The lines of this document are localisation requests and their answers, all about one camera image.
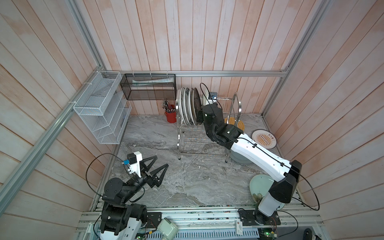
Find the white plate cloud line pattern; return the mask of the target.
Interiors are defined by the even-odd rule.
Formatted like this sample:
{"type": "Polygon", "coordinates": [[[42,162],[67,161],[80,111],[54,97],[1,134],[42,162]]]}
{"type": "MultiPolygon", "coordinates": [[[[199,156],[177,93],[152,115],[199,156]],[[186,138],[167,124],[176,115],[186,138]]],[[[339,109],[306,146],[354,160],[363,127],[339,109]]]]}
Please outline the white plate cloud line pattern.
{"type": "Polygon", "coordinates": [[[178,89],[178,91],[177,91],[176,109],[177,109],[178,125],[180,126],[183,123],[183,111],[182,111],[182,103],[181,103],[181,89],[178,89]]]}

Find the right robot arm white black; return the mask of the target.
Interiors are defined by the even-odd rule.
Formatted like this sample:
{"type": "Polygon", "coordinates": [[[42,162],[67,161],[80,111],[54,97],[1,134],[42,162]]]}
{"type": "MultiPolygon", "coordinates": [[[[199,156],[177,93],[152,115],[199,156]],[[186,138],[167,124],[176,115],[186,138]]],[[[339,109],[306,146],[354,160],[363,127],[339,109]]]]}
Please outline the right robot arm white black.
{"type": "Polygon", "coordinates": [[[272,186],[258,205],[258,215],[270,217],[281,204],[291,202],[301,176],[300,162],[280,158],[257,144],[240,128],[226,124],[223,111],[216,103],[202,106],[197,119],[204,124],[211,141],[248,159],[273,178],[272,186]]]}

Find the white plate green text rim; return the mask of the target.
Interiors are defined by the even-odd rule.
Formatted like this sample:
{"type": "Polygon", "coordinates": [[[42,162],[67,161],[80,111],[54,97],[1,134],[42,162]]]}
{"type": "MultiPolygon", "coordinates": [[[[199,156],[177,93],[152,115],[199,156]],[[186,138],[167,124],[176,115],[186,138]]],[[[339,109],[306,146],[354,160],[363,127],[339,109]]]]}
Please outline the white plate green text rim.
{"type": "Polygon", "coordinates": [[[188,118],[188,112],[187,112],[187,105],[186,105],[186,88],[181,89],[181,102],[182,102],[182,111],[183,111],[183,118],[186,125],[190,125],[189,118],[188,118]]]}

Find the small orange sunburst plate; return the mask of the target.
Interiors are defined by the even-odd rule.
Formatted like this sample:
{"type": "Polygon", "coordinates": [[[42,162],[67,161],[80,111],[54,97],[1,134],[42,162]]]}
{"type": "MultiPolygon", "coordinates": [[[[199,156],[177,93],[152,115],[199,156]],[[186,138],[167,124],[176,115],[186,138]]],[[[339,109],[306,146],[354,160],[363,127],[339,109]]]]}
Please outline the small orange sunburst plate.
{"type": "Polygon", "coordinates": [[[269,131],[258,129],[252,132],[251,138],[267,150],[273,149],[277,146],[276,137],[269,131]]]}

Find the red utensil cup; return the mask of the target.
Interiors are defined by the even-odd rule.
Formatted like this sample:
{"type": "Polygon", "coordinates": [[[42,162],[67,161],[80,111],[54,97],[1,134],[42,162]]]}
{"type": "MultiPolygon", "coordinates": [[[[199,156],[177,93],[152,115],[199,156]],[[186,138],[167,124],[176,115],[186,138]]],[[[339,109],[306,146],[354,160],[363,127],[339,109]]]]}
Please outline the red utensil cup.
{"type": "Polygon", "coordinates": [[[167,118],[168,123],[176,123],[177,122],[177,112],[176,110],[171,110],[170,112],[165,112],[165,116],[167,118]]]}

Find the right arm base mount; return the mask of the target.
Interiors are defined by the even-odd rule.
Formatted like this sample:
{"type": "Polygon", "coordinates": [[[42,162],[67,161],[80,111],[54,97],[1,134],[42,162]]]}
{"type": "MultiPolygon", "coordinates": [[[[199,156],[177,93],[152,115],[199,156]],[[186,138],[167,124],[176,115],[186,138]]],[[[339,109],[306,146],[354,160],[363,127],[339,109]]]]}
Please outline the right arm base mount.
{"type": "Polygon", "coordinates": [[[238,214],[243,226],[277,226],[281,224],[277,211],[274,211],[270,217],[267,217],[258,210],[245,210],[240,208],[238,209],[238,214]]]}

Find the cream plate red berry pattern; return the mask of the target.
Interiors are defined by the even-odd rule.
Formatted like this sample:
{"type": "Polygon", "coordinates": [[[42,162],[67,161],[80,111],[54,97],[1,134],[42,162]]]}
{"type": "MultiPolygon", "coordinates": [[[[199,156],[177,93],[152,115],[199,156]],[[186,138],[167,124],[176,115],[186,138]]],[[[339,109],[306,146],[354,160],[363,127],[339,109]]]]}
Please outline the cream plate red berry pattern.
{"type": "Polygon", "coordinates": [[[211,103],[210,103],[210,99],[209,99],[208,96],[203,96],[202,99],[203,99],[203,103],[202,103],[203,106],[206,106],[206,105],[210,105],[210,104],[211,104],[211,103]]]}

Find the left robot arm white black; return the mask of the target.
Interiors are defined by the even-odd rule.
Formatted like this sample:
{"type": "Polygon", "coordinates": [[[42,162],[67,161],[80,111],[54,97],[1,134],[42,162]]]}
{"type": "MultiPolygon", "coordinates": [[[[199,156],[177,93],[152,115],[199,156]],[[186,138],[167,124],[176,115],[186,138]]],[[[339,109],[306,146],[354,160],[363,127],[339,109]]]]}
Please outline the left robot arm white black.
{"type": "Polygon", "coordinates": [[[128,154],[122,164],[131,178],[126,182],[112,178],[105,183],[100,233],[97,234],[100,240],[142,240],[158,230],[162,214],[148,214],[147,206],[137,203],[143,195],[132,199],[140,190],[145,190],[145,185],[161,186],[169,165],[151,171],[157,159],[157,156],[144,159],[140,152],[128,154]]]}

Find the large orange sunburst plate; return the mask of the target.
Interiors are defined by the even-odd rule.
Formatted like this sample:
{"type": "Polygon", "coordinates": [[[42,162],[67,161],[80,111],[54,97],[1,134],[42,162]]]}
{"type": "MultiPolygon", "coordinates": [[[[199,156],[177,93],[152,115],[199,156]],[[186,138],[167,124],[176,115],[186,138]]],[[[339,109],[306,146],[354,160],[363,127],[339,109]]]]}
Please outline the large orange sunburst plate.
{"type": "Polygon", "coordinates": [[[193,90],[189,89],[189,94],[187,98],[187,104],[188,104],[187,110],[188,110],[190,125],[194,126],[195,121],[194,121],[193,112],[192,112],[192,93],[193,93],[193,90]]]}

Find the black round plate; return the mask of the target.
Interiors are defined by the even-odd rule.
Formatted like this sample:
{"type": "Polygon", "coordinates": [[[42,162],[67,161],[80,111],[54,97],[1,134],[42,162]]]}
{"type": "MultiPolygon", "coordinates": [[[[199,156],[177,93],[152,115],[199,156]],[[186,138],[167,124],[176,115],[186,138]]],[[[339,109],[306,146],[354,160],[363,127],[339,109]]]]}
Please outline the black round plate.
{"type": "Polygon", "coordinates": [[[202,122],[199,119],[199,111],[201,109],[201,99],[200,99],[200,94],[197,88],[194,88],[192,91],[193,97],[192,97],[192,113],[193,113],[193,118],[195,125],[201,125],[202,122]]]}

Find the yellow woven round trivet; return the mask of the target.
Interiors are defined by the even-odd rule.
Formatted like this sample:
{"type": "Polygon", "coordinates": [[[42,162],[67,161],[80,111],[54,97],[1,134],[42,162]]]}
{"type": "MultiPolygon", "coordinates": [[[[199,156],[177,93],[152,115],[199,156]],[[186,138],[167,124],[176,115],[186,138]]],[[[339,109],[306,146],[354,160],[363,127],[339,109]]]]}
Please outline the yellow woven round trivet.
{"type": "Polygon", "coordinates": [[[239,128],[241,131],[245,130],[245,125],[241,120],[236,120],[234,117],[225,118],[225,122],[229,125],[234,125],[239,128]]]}

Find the grey green plain plate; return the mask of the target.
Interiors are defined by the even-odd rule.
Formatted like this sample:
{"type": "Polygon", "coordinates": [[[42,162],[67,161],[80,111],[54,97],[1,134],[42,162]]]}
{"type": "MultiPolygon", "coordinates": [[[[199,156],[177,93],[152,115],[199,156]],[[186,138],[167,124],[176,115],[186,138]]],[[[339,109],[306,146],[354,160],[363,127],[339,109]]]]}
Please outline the grey green plain plate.
{"type": "Polygon", "coordinates": [[[248,158],[234,151],[230,151],[230,158],[238,164],[249,165],[253,163],[248,158]]]}

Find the stainless steel dish rack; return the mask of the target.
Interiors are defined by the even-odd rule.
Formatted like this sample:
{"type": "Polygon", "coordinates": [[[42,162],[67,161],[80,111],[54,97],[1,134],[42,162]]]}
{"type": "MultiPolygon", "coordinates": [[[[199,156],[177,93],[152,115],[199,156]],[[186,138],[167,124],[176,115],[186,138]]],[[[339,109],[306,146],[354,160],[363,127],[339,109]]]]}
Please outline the stainless steel dish rack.
{"type": "Polygon", "coordinates": [[[196,88],[182,88],[176,99],[178,157],[197,155],[230,158],[234,139],[245,130],[240,121],[242,103],[237,94],[220,98],[196,88]]]}

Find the utensils in red cup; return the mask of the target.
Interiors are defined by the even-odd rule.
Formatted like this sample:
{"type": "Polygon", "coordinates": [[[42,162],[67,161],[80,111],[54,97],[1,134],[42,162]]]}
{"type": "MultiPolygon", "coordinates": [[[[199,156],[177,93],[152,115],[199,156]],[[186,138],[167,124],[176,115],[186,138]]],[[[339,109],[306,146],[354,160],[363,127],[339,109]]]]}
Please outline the utensils in red cup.
{"type": "Polygon", "coordinates": [[[176,108],[168,100],[163,100],[162,107],[166,113],[175,113],[176,108]]]}

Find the light green lotus plate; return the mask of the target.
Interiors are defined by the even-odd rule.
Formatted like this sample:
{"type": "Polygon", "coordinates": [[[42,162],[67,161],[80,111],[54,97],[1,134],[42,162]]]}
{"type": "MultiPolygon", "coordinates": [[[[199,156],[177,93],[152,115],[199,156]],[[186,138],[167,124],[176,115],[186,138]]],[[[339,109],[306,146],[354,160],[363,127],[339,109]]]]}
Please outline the light green lotus plate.
{"type": "Polygon", "coordinates": [[[253,200],[256,203],[256,209],[258,209],[260,203],[264,202],[268,207],[277,207],[276,210],[281,210],[285,204],[275,200],[269,193],[271,186],[274,183],[274,179],[268,175],[259,174],[254,176],[249,184],[250,192],[253,200]]]}

